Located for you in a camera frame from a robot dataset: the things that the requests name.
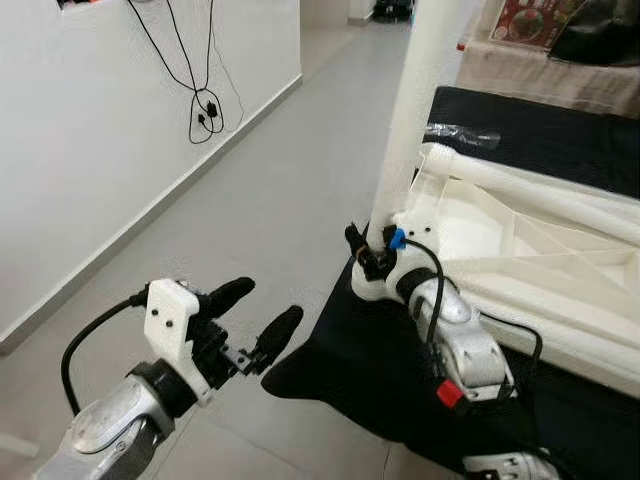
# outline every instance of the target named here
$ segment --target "baseboard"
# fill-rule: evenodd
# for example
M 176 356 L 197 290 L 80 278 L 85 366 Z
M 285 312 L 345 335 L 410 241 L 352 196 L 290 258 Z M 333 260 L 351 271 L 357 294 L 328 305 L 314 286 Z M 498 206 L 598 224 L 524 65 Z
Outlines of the baseboard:
M 358 17 L 349 17 L 347 19 L 347 24 L 354 26 L 354 27 L 364 27 L 367 25 L 367 23 L 369 23 L 371 21 L 371 16 L 373 15 L 373 12 L 371 12 L 369 15 L 367 15 L 364 18 L 358 18 Z
M 300 85 L 302 74 L 277 93 L 262 109 L 256 112 L 232 136 L 227 138 L 209 157 L 201 160 L 189 172 L 183 175 L 158 198 L 147 206 L 133 221 L 120 230 L 111 240 L 106 242 L 91 258 L 78 267 L 69 277 L 46 295 L 38 304 L 21 318 L 16 320 L 8 332 L 0 336 L 0 355 L 7 355 L 15 350 L 29 335 L 51 317 L 67 300 L 105 266 L 113 257 L 122 251 L 156 218 L 164 213 L 193 184 L 202 178 L 220 159 L 251 130 L 260 124 L 278 105 L 286 100 Z

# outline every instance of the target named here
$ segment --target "hallway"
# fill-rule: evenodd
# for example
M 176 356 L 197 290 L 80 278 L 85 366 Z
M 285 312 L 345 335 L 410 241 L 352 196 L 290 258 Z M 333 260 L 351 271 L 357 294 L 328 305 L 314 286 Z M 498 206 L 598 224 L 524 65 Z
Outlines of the hallway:
M 221 324 L 250 347 L 290 304 L 305 310 L 292 342 L 309 335 L 349 256 L 344 227 L 371 210 L 406 25 L 370 24 L 204 178 L 0 362 L 0 431 L 38 442 L 29 462 L 0 452 L 0 476 L 26 478 L 57 449 L 71 421 L 59 378 L 70 339 L 145 282 L 187 278 L 212 290 L 250 276 L 255 290 Z M 81 405 L 153 358 L 143 311 L 128 311 L 78 350 Z M 192 409 L 142 478 L 452 478 L 314 401 L 281 400 L 259 379 L 234 378 L 206 410 Z

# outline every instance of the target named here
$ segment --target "red package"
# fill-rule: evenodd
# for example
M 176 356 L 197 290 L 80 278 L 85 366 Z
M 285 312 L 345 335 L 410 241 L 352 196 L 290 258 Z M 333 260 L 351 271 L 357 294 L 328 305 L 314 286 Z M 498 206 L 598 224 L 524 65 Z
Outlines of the red package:
M 584 0 L 505 0 L 491 38 L 550 50 Z

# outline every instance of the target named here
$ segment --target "power cable on wall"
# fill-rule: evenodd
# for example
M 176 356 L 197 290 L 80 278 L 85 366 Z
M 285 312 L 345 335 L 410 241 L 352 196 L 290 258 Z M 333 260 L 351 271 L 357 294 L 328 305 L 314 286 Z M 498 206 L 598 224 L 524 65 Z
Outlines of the power cable on wall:
M 176 33 L 176 36 L 178 37 L 178 43 L 180 44 L 180 48 L 182 50 L 184 58 L 187 61 L 187 68 L 189 70 L 189 77 L 191 79 L 191 85 L 189 85 L 186 82 L 183 82 L 183 81 L 179 80 L 178 77 L 173 73 L 173 71 L 169 67 L 167 61 L 165 60 L 164 56 L 162 55 L 162 52 L 160 51 L 160 48 L 158 48 L 158 45 L 156 44 L 156 42 L 154 41 L 153 37 L 151 36 L 151 33 L 149 32 L 149 29 L 147 28 L 146 24 L 144 23 L 144 20 L 142 19 L 142 16 L 140 15 L 140 12 L 138 11 L 138 9 L 133 4 L 133 1 L 132 0 L 127 0 L 127 3 L 132 8 L 133 12 L 135 13 L 136 17 L 138 18 L 138 21 L 140 22 L 140 25 L 142 26 L 142 29 L 144 30 L 144 32 L 146 33 L 147 37 L 149 38 L 149 41 L 151 42 L 151 45 L 153 45 L 153 48 L 155 49 L 156 53 L 160 57 L 160 60 L 162 61 L 162 64 L 164 65 L 165 69 L 167 70 L 167 72 L 169 73 L 171 78 L 178 85 L 186 88 L 187 90 L 189 90 L 190 92 L 193 93 L 193 95 L 191 97 L 190 110 L 189 110 L 189 141 L 194 145 L 199 145 L 199 144 L 208 142 L 213 137 L 214 134 L 221 133 L 223 130 L 225 130 L 227 132 L 232 132 L 232 131 L 236 130 L 240 126 L 242 121 L 244 120 L 245 110 L 244 110 L 244 106 L 242 104 L 242 99 L 240 98 L 240 95 L 238 94 L 238 90 L 236 89 L 236 86 L 233 83 L 233 80 L 231 79 L 231 75 L 229 75 L 229 71 L 227 70 L 227 67 L 225 66 L 224 62 L 222 61 L 222 56 L 220 55 L 220 52 L 218 51 L 218 49 L 216 47 L 215 32 L 213 31 L 213 0 L 210 0 L 210 3 L 209 3 L 209 34 L 208 34 L 208 39 L 207 39 L 206 80 L 204 82 L 204 86 L 201 87 L 201 88 L 198 88 L 196 86 L 196 80 L 195 80 L 195 76 L 193 74 L 193 68 L 192 68 L 192 65 L 191 65 L 191 61 L 189 60 L 189 56 L 187 55 L 187 51 L 186 51 L 184 43 L 182 41 L 182 36 L 180 35 L 180 31 L 178 29 L 178 25 L 177 25 L 177 22 L 176 22 L 175 15 L 173 13 L 173 7 L 171 5 L 171 2 L 169 0 L 165 0 L 165 1 L 167 2 L 167 7 L 169 8 L 169 14 L 171 15 L 171 21 L 173 23 L 174 31 Z M 222 104 L 220 103 L 220 99 L 219 99 L 219 97 L 218 97 L 218 95 L 216 93 L 214 93 L 211 89 L 209 89 L 209 80 L 210 80 L 209 67 L 210 67 L 212 40 L 213 40 L 213 50 L 216 52 L 216 55 L 218 56 L 218 59 L 220 60 L 220 64 L 222 65 L 222 69 L 224 70 L 227 78 L 229 79 L 229 83 L 231 84 L 231 88 L 232 88 L 234 94 L 236 95 L 236 97 L 238 98 L 238 103 L 240 105 L 240 112 L 241 112 L 240 120 L 238 121 L 238 124 L 235 125 L 235 127 L 233 129 L 226 129 L 225 128 L 224 113 L 223 113 L 223 109 L 222 109 Z M 214 102 L 208 101 L 208 102 L 206 102 L 206 105 L 203 105 L 203 102 L 202 102 L 202 100 L 200 98 L 201 96 L 203 96 L 203 94 L 210 95 L 214 99 Z M 208 132 L 206 137 L 204 139 L 202 139 L 202 140 L 194 140 L 194 138 L 193 138 L 193 117 L 194 117 L 194 113 L 195 113 L 194 112 L 194 108 L 196 108 L 196 103 L 197 103 L 197 108 L 200 110 L 198 115 L 197 115 L 198 123 L 200 125 L 202 125 L 204 130 L 206 130 Z M 214 119 L 216 119 L 216 118 L 219 118 L 219 122 L 215 122 L 214 123 Z

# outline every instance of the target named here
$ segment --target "red button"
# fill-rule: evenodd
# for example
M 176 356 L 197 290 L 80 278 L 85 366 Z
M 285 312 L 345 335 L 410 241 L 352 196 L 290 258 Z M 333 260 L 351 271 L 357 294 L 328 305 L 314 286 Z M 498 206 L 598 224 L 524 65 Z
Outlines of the red button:
M 452 409 L 464 397 L 464 393 L 451 380 L 445 380 L 436 391 L 438 398 L 447 408 Z

